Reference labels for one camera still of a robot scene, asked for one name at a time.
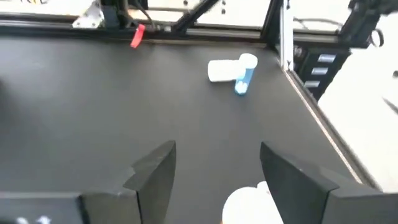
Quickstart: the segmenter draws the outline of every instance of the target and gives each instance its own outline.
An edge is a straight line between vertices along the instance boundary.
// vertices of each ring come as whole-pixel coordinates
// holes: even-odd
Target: white floor
[[[0,11],[46,14],[82,14],[92,0],[50,0],[38,6],[0,1]],[[149,0],[149,7],[189,8],[199,0]],[[221,1],[203,17],[200,23],[262,26],[269,0]],[[299,18],[321,17],[344,22],[349,15],[348,0],[291,1]],[[145,18],[140,12],[134,17]],[[155,20],[176,21],[181,13],[151,11]],[[398,104],[398,81],[392,72],[398,70],[398,16],[382,18],[386,44],[380,49],[353,50],[319,102],[320,108],[352,148],[353,153],[385,192],[398,192],[398,115],[383,101],[383,97]],[[308,23],[311,29],[335,30],[335,26]]]

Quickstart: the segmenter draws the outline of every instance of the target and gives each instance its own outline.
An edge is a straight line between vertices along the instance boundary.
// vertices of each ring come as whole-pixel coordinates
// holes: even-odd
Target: white bottle
[[[246,69],[238,60],[211,60],[207,74],[211,82],[229,82],[244,76]]]
[[[235,190],[226,200],[222,224],[283,224],[267,182]]]

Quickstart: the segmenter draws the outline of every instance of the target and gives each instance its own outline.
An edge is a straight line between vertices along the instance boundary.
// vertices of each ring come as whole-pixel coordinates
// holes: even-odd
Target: blue bottle
[[[238,63],[246,69],[244,75],[238,77],[235,81],[235,93],[245,95],[248,91],[254,69],[257,67],[258,59],[253,54],[241,54]]]

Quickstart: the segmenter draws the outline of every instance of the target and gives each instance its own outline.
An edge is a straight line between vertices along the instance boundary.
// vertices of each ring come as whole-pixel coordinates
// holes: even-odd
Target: metal bracket
[[[195,21],[210,10],[219,0],[202,0],[192,10],[184,13],[184,15],[172,26],[172,31],[186,33]]]
[[[104,14],[101,10],[101,1],[94,0],[85,13],[73,22],[72,26],[73,28],[97,29],[103,21]]]
[[[280,8],[280,66],[293,71],[293,15],[290,0],[284,0]]]

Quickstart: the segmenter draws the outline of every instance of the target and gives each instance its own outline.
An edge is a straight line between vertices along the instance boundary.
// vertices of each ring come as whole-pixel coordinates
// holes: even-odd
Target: metal rod
[[[280,65],[285,71],[294,69],[293,15],[289,0],[280,8]]]
[[[203,0],[200,1],[192,10],[186,12],[173,26],[172,32],[185,33],[189,27],[191,27],[195,21],[211,9],[218,0]]]

